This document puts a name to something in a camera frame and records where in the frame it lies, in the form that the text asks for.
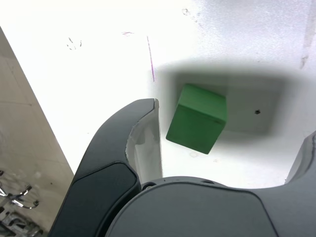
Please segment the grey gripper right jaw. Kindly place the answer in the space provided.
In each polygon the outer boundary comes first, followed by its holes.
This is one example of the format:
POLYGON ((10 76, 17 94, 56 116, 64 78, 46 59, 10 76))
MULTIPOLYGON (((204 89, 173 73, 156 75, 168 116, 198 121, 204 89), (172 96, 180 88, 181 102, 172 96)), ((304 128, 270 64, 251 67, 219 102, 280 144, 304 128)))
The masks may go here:
POLYGON ((237 189, 204 182, 171 182, 133 198, 108 237, 313 237, 316 234, 316 136, 299 151, 288 183, 237 189))

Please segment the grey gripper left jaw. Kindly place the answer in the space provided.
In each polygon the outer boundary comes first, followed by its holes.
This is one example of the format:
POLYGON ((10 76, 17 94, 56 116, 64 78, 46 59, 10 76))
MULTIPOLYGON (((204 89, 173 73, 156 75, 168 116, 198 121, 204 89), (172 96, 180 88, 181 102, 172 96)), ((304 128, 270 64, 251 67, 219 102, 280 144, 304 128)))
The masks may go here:
POLYGON ((123 107, 97 130, 49 231, 51 237, 103 237, 142 185, 162 177, 157 99, 123 107))

